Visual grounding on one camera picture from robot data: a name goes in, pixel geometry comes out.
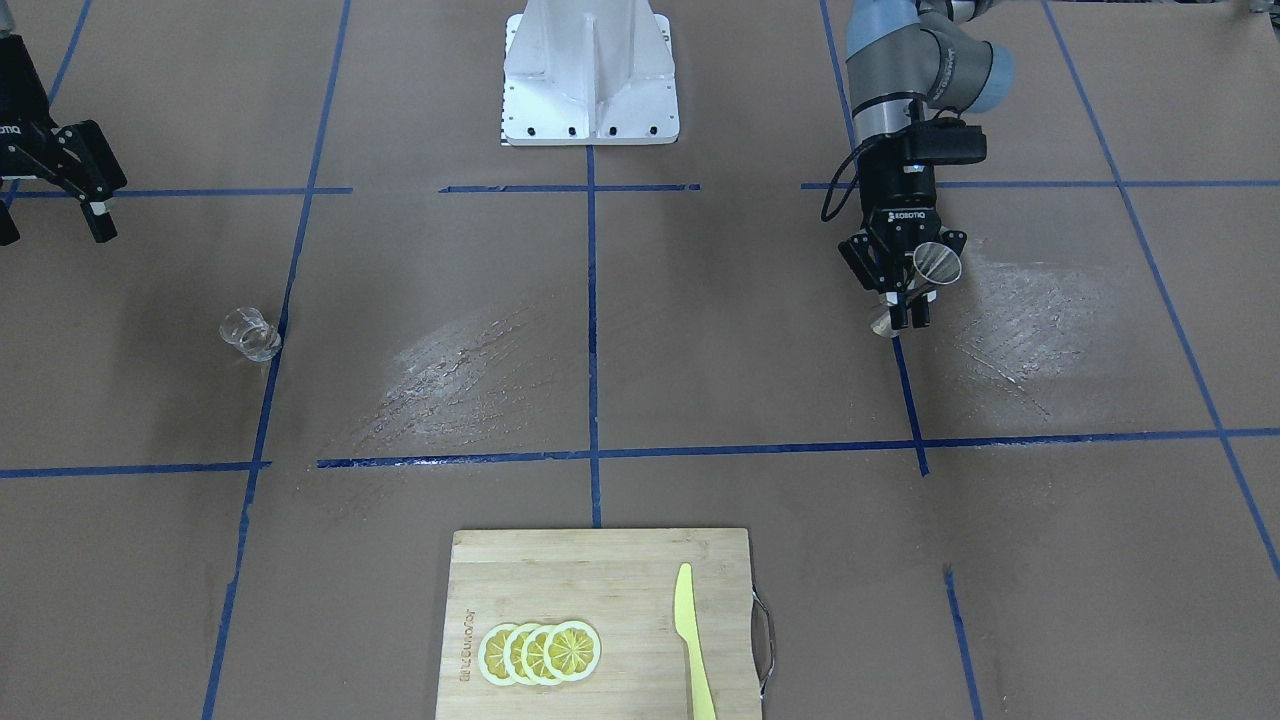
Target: blue joint cap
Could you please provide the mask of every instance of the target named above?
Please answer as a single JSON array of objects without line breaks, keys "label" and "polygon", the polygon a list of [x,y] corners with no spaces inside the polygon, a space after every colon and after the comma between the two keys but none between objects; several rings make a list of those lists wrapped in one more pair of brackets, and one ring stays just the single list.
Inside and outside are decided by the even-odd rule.
[{"label": "blue joint cap", "polygon": [[969,105],[966,113],[986,113],[1004,102],[1014,87],[1014,56],[1000,45],[991,45],[991,74],[982,86],[978,99]]},{"label": "blue joint cap", "polygon": [[914,26],[920,14],[911,0],[854,0],[845,29],[845,60],[886,35]]}]

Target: lemon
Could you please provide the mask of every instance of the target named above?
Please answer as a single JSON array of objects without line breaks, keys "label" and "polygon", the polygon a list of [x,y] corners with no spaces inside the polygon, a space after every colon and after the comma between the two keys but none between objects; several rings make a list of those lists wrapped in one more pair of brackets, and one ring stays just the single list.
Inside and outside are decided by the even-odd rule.
[{"label": "lemon", "polygon": [[521,674],[539,685],[552,687],[563,682],[552,675],[552,671],[547,669],[547,661],[543,656],[543,651],[547,648],[547,639],[550,638],[554,629],[556,625],[539,626],[536,630],[529,633],[529,637],[525,638],[525,647],[521,648]]},{"label": "lemon", "polygon": [[557,680],[582,680],[600,662],[600,635],[581,620],[561,623],[548,635],[543,662]]},{"label": "lemon", "polygon": [[507,676],[512,680],[520,683],[521,685],[536,685],[532,679],[526,678],[521,673],[521,656],[525,651],[525,641],[529,639],[529,634],[541,628],[538,623],[525,623],[511,630],[507,639],[502,643],[502,665],[507,670]]},{"label": "lemon", "polygon": [[480,674],[484,675],[485,680],[495,685],[506,687],[516,684],[511,673],[507,673],[507,666],[502,662],[502,648],[507,643],[507,637],[515,629],[515,623],[503,623],[485,633],[484,639],[480,641],[480,652],[484,653],[480,659]]}]

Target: white metal base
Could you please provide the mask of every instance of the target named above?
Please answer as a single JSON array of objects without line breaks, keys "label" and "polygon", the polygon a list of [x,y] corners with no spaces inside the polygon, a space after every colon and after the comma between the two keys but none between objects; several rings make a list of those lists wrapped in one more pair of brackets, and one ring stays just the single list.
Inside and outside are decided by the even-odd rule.
[{"label": "white metal base", "polygon": [[680,137],[671,20],[648,0],[530,0],[507,20],[504,70],[504,145]]}]

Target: wooden cutting board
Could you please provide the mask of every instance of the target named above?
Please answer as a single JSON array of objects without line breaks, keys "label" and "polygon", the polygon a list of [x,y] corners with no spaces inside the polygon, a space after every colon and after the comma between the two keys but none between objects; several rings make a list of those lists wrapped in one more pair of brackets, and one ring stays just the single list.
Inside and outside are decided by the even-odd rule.
[{"label": "wooden cutting board", "polygon": [[[681,562],[717,720],[760,720],[745,529],[463,530],[453,536],[436,720],[692,719],[689,661],[672,616]],[[502,623],[582,620],[595,671],[558,687],[497,687],[480,641]]]}]

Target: yellow knife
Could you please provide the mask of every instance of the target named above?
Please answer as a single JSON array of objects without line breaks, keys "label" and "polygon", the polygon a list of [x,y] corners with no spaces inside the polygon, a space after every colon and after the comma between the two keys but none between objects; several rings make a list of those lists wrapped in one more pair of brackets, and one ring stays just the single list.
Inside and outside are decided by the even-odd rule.
[{"label": "yellow knife", "polygon": [[694,609],[694,568],[689,562],[680,566],[676,575],[676,633],[689,646],[689,676],[694,693],[694,720],[716,720],[712,687],[707,683],[703,666],[703,646],[698,639],[698,611]]}]

